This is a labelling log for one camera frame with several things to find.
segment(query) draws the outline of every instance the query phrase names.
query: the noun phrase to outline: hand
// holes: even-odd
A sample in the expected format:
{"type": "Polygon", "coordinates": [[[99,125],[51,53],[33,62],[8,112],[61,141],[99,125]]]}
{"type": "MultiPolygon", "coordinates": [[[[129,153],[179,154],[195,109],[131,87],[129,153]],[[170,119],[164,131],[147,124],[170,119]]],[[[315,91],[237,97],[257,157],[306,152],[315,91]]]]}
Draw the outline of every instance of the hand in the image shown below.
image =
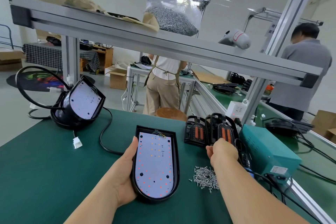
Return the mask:
{"type": "Polygon", "coordinates": [[[218,158],[238,159],[238,151],[236,147],[225,141],[223,138],[216,141],[213,146],[206,146],[205,148],[212,166],[214,166],[214,163],[218,158]]]}
{"type": "Polygon", "coordinates": [[[138,139],[133,137],[133,141],[126,149],[125,153],[111,166],[103,176],[109,186],[113,187],[118,200],[118,207],[133,201],[137,196],[133,190],[130,174],[132,171],[132,158],[137,152],[138,139]]]}

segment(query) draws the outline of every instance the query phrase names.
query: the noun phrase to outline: teal power supply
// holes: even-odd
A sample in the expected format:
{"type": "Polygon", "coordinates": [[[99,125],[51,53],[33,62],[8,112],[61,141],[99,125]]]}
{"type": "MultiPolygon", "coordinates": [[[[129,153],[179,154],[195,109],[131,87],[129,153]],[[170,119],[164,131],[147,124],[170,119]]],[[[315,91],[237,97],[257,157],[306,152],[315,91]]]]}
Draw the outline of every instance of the teal power supply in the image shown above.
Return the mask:
{"type": "Polygon", "coordinates": [[[251,155],[251,169],[260,174],[271,174],[281,184],[296,171],[302,160],[266,128],[244,125],[240,132],[251,155]]]}

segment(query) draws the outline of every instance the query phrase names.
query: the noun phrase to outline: pile of screws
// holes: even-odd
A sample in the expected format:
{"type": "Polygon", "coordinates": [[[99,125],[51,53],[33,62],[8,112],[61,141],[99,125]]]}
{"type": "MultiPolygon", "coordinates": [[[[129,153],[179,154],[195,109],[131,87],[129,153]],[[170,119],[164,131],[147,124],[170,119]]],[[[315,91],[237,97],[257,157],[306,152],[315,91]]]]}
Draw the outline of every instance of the pile of screws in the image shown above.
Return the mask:
{"type": "Polygon", "coordinates": [[[198,29],[183,13],[165,7],[150,7],[145,12],[155,16],[160,29],[187,36],[198,33],[198,29]]]}
{"type": "Polygon", "coordinates": [[[210,193],[212,189],[219,189],[217,178],[213,170],[208,169],[208,167],[195,166],[194,172],[194,182],[196,182],[197,186],[200,186],[201,189],[208,187],[210,193]]]}

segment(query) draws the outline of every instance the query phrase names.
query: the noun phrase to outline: apron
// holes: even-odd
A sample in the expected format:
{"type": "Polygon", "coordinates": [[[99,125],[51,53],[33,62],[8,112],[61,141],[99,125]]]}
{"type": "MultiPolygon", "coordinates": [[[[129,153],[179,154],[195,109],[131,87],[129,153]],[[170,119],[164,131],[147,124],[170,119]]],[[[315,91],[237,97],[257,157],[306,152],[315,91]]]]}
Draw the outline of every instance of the apron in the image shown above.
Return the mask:
{"type": "MultiPolygon", "coordinates": [[[[156,63],[157,63],[158,59],[159,59],[159,56],[156,56],[155,61],[154,61],[154,65],[153,65],[152,69],[150,70],[150,72],[149,72],[149,74],[148,74],[148,76],[146,78],[144,86],[147,85],[147,81],[148,81],[149,75],[152,73],[152,71],[153,71],[154,68],[157,68],[157,69],[160,69],[160,70],[164,71],[165,74],[173,74],[173,73],[171,73],[169,71],[166,71],[166,70],[163,70],[163,69],[157,67],[156,63]]],[[[175,78],[176,78],[176,83],[177,83],[177,86],[178,86],[178,92],[179,92],[179,94],[180,94],[180,80],[179,80],[179,77],[180,77],[180,72],[181,72],[182,69],[183,69],[183,67],[182,67],[182,62],[181,62],[180,66],[179,66],[179,68],[177,70],[177,73],[173,74],[173,75],[175,75],[175,78]]]]}

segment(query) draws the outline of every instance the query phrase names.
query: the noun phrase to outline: black hair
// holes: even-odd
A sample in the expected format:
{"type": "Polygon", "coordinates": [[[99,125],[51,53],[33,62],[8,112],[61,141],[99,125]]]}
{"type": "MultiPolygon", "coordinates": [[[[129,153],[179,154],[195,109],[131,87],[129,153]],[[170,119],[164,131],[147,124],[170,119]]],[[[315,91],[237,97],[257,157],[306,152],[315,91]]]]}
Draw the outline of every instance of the black hair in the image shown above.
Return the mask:
{"type": "Polygon", "coordinates": [[[317,38],[319,35],[320,29],[317,25],[313,23],[302,23],[294,29],[292,33],[292,38],[296,36],[297,34],[301,33],[304,36],[308,36],[311,38],[317,38]]]}

